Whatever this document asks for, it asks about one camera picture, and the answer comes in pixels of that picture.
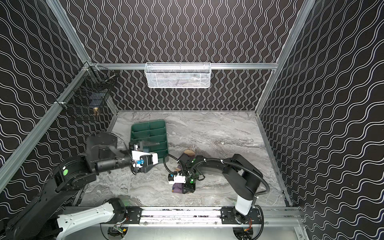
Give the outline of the purple striped sock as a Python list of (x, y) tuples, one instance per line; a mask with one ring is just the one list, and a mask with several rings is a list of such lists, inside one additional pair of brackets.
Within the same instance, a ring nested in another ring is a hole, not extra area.
[[(195, 152), (192, 150), (185, 150), (183, 152), (183, 154), (187, 154), (190, 157), (195, 157)], [(173, 175), (182, 175), (180, 164), (178, 164), (178, 167), (176, 168), (175, 174), (173, 174)], [(182, 193), (182, 184), (173, 184), (172, 192), (177, 193), (177, 194), (183, 194)]]

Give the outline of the green compartment tray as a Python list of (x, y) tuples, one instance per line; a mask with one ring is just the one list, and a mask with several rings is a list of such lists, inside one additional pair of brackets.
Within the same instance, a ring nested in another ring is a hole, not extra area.
[(133, 124), (129, 147), (131, 150), (157, 153), (159, 161), (162, 162), (164, 156), (169, 153), (166, 122), (156, 120)]

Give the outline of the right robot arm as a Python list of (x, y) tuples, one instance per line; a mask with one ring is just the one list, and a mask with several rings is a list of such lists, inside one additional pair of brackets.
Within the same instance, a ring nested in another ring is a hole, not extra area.
[(270, 192), (261, 171), (240, 154), (218, 159), (184, 153), (177, 162), (180, 170), (169, 174), (169, 180), (174, 180), (173, 187), (182, 194), (194, 193), (197, 182), (203, 181), (206, 173), (219, 173), (238, 196), (235, 204), (238, 215), (247, 216), (255, 198)]

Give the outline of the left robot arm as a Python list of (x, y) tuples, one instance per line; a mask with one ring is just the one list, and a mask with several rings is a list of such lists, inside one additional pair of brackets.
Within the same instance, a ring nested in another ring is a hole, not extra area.
[(1, 224), (5, 240), (61, 240), (72, 233), (99, 223), (120, 223), (126, 219), (126, 208), (119, 198), (106, 201), (100, 207), (72, 216), (56, 215), (56, 211), (94, 182), (100, 173), (130, 168), (146, 173), (159, 158), (156, 153), (117, 148), (119, 137), (107, 132), (87, 138), (86, 151), (63, 161), (48, 176), (40, 193), (15, 217)]

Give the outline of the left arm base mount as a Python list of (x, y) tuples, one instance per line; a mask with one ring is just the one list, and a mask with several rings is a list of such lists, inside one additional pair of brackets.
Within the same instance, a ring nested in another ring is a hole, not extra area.
[(126, 207), (125, 210), (113, 210), (114, 216), (106, 224), (139, 224), (143, 209), (140, 207)]

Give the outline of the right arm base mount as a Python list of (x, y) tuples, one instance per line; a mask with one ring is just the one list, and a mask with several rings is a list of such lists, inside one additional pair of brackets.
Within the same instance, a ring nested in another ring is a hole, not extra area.
[(247, 215), (242, 215), (235, 207), (223, 207), (220, 210), (220, 219), (222, 224), (250, 225), (261, 224), (262, 214), (257, 208), (251, 208)]

